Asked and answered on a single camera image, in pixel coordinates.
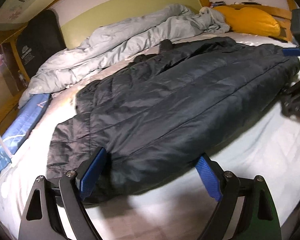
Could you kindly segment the black puffer down jacket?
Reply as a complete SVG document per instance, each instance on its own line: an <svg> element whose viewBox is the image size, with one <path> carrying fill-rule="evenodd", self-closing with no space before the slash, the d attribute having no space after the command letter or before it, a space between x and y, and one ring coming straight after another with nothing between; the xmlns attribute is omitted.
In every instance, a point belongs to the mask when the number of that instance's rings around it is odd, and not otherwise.
<svg viewBox="0 0 300 240"><path fill-rule="evenodd" d="M58 178L102 147L92 203L152 190L256 118L299 70L273 44L166 41L76 94L76 115L53 133L46 175Z"/></svg>

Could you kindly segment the grey printed bed sheet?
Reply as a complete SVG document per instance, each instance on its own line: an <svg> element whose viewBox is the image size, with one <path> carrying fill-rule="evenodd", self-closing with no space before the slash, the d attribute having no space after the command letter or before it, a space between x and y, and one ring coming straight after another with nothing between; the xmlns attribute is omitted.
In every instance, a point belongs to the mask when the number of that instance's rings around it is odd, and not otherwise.
<svg viewBox="0 0 300 240"><path fill-rule="evenodd" d="M35 129L0 173L0 221L16 239L31 187L46 172L55 126L75 114L75 95L93 80L126 66L123 60L57 94ZM300 202L300 118L286 118L279 103L249 127L210 151L211 158L235 175L262 175L274 199L283 237L293 229ZM104 239L196 239L215 201L196 170L142 195L115 198L87 210Z"/></svg>

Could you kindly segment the yellow pillow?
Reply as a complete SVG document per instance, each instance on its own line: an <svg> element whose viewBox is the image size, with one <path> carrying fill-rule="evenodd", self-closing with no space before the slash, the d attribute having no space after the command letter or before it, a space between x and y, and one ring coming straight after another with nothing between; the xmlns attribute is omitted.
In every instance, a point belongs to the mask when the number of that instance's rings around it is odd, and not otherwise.
<svg viewBox="0 0 300 240"><path fill-rule="evenodd" d="M229 6L213 9L223 14L225 22L234 32L272 37L279 37L281 33L277 20L261 9L250 7L235 9Z"/></svg>

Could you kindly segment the blue pillow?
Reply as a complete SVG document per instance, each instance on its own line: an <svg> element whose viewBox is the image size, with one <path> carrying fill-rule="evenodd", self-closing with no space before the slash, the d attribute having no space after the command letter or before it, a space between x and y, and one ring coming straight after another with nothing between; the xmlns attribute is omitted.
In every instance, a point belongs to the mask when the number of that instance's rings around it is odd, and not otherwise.
<svg viewBox="0 0 300 240"><path fill-rule="evenodd" d="M16 119L2 136L3 143L15 154L40 121L51 101L51 94L34 95L18 112ZM0 172L11 163L11 158L0 145Z"/></svg>

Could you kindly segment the light blue rumpled duvet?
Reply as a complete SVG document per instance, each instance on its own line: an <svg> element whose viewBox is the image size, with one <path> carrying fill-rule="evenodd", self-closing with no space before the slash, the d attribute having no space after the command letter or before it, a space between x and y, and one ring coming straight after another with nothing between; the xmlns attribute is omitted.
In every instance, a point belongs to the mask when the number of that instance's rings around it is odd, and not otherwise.
<svg viewBox="0 0 300 240"><path fill-rule="evenodd" d="M30 79L19 107L36 94L64 90L91 72L99 73L165 39L178 41L202 33L227 33L229 30L221 12L202 7L195 14L181 4L99 27L76 48L61 50L48 58Z"/></svg>

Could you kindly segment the black hanging garment with print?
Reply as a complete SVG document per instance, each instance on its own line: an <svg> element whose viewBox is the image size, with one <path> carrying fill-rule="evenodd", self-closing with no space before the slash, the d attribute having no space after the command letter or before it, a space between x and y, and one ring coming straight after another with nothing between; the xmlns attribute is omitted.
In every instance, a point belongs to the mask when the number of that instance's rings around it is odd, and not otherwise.
<svg viewBox="0 0 300 240"><path fill-rule="evenodd" d="M16 41L16 48L29 78L52 55L66 48L57 17L44 10L31 19Z"/></svg>

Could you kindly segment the wooden bunk bed frame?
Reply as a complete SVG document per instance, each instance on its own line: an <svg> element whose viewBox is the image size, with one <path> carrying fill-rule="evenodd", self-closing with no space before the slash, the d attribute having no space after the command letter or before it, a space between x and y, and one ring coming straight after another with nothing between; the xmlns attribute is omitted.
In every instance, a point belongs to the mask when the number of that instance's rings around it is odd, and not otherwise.
<svg viewBox="0 0 300 240"><path fill-rule="evenodd" d="M213 2L236 8L256 7L283 23L283 38L291 40L289 30L294 0L0 0L0 135L17 116L18 101L30 78L25 72L16 41L28 22L51 9L57 16L65 45L78 46L102 25L155 12L169 4L183 4L193 12Z"/></svg>

